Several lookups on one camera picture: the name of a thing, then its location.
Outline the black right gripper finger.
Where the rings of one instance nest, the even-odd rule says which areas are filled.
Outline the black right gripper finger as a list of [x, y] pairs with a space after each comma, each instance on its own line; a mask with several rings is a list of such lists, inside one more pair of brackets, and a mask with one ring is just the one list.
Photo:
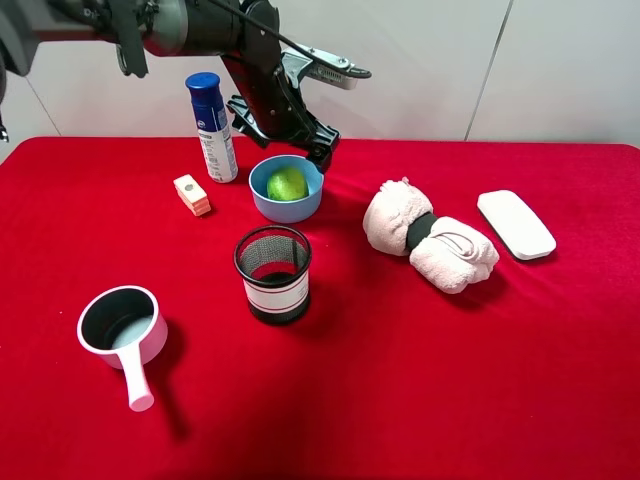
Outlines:
[[321, 173], [326, 174], [329, 170], [334, 149], [330, 145], [312, 144], [305, 147], [306, 159]]

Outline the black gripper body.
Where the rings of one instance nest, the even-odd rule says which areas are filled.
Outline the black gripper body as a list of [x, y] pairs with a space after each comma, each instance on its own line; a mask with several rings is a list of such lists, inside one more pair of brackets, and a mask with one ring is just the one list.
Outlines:
[[333, 152], [339, 132], [312, 115], [285, 74], [235, 76], [239, 93], [227, 101], [233, 128], [262, 148], [286, 143], [309, 153]]

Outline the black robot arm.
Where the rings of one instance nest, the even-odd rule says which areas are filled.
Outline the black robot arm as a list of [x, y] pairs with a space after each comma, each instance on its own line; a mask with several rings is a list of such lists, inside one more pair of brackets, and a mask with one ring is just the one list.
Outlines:
[[307, 70], [286, 65], [282, 48], [304, 50], [280, 34], [268, 1], [2, 2], [3, 76], [27, 76], [41, 43], [72, 40], [113, 44], [121, 72], [138, 78], [148, 54], [218, 56], [238, 90], [226, 103], [235, 130], [262, 148], [295, 146], [320, 172], [331, 165], [340, 134], [307, 109]]

